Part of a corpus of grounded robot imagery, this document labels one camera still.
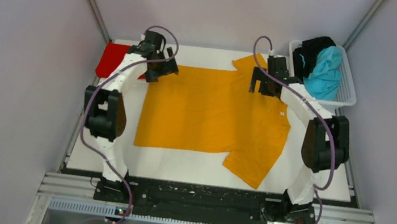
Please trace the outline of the orange t shirt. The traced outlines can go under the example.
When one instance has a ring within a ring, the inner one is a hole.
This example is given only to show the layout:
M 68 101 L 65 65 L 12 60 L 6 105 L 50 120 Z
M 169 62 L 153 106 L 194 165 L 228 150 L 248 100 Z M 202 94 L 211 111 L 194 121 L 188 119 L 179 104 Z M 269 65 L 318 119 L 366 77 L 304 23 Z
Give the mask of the orange t shirt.
M 134 144 L 226 153 L 223 166 L 258 188 L 288 138 L 287 106 L 249 91 L 260 54 L 232 61 L 232 70 L 182 66 L 149 84 Z

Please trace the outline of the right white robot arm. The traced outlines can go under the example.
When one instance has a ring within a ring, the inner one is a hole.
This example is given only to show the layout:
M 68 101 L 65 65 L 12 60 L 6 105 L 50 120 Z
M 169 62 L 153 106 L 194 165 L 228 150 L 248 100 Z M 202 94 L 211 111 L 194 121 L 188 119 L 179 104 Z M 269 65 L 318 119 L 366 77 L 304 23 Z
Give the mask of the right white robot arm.
M 306 128 L 301 147 L 303 166 L 283 198 L 267 215 L 296 222 L 309 214 L 316 191 L 326 190 L 334 171 L 349 159 L 349 121 L 323 108 L 287 70 L 286 58 L 269 54 L 267 67 L 258 62 L 250 82 L 250 92 L 279 98 Z

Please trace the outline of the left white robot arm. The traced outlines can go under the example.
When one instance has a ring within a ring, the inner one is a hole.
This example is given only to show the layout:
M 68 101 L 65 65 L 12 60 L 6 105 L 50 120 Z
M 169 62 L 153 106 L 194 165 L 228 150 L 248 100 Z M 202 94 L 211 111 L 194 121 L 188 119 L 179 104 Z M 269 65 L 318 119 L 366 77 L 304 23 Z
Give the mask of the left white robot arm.
M 141 41 L 127 49 L 105 80 L 85 89 L 85 116 L 79 136 L 85 147 L 101 157 L 103 172 L 98 189 L 114 201 L 133 201 L 126 179 L 128 168 L 118 140 L 127 125 L 124 97 L 140 77 L 151 83 L 161 76 L 178 73 L 176 51 L 167 47 L 166 42 L 161 33 L 146 30 Z

